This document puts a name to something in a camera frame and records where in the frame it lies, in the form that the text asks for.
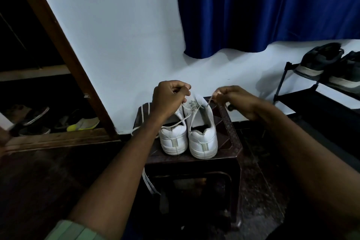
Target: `wooden door frame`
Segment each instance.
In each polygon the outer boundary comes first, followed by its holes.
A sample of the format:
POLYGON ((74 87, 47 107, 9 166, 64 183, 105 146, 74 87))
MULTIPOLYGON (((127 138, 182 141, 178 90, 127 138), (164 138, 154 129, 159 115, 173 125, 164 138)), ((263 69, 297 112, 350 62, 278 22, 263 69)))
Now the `wooden door frame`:
POLYGON ((74 53, 70 43, 68 42, 63 30, 61 29, 53 11, 46 0, 27 0, 30 7, 39 19, 46 33, 54 43, 57 51, 67 65, 70 73, 74 76, 84 96, 95 111, 97 117, 101 121, 106 132, 111 137, 116 137, 117 133, 109 114, 107 113, 103 103, 92 86, 85 70, 80 64, 76 54, 74 53))

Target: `wall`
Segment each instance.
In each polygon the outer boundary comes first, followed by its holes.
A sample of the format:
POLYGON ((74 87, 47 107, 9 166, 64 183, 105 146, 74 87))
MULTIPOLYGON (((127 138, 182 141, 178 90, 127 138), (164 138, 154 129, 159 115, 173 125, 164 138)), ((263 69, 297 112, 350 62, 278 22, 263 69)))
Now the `wall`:
MULTIPOLYGON (((118 132, 132 129, 137 108, 151 101, 153 88, 162 80, 190 83, 204 96, 219 86, 238 84, 271 99, 285 62, 299 62, 305 52, 326 43, 276 42, 260 53, 224 49, 196 60, 183 54, 177 0, 47 1, 118 132)), ((343 45, 347 51, 360 50, 358 40, 343 45)), ((309 85, 293 74, 282 92, 309 85)), ((347 96, 341 100, 357 105, 347 96)), ((243 119, 236 111, 231 117, 243 119)))

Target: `white sneaker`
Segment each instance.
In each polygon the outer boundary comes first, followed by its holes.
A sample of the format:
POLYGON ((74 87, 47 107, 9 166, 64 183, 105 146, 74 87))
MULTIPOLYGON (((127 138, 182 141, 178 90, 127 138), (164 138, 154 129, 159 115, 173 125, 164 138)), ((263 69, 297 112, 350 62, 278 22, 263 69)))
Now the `white sneaker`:
POLYGON ((162 126, 159 138, 161 147, 168 155, 180 155, 186 151, 188 139, 182 106, 162 126))
POLYGON ((210 159, 218 152, 214 116, 207 101, 199 95, 186 97, 183 110, 191 154, 197 159, 210 159))

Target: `forearm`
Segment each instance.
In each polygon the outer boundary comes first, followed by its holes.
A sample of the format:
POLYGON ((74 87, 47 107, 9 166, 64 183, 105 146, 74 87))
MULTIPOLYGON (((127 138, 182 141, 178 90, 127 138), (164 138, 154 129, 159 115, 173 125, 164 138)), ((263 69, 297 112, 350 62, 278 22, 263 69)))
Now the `forearm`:
POLYGON ((261 103, 257 113, 276 137, 281 153, 305 193, 323 212, 357 225, 360 220, 360 174, 276 107, 261 103))
POLYGON ((121 238, 142 170, 161 125, 159 117, 149 117, 80 199, 70 220, 108 240, 121 238))

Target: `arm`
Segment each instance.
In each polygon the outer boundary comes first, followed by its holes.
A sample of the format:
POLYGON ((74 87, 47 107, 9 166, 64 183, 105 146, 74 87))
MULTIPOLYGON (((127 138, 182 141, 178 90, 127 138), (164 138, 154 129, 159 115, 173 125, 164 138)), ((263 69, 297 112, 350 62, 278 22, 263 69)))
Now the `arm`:
POLYGON ((167 118, 186 101, 190 88, 180 81, 159 83, 148 120, 75 205, 70 220, 108 240, 121 238, 154 139, 167 118))
POLYGON ((213 98, 230 102, 250 120, 257 120, 279 143, 305 194, 342 231, 360 224, 360 174, 313 139, 267 101, 238 86, 218 88, 213 98))

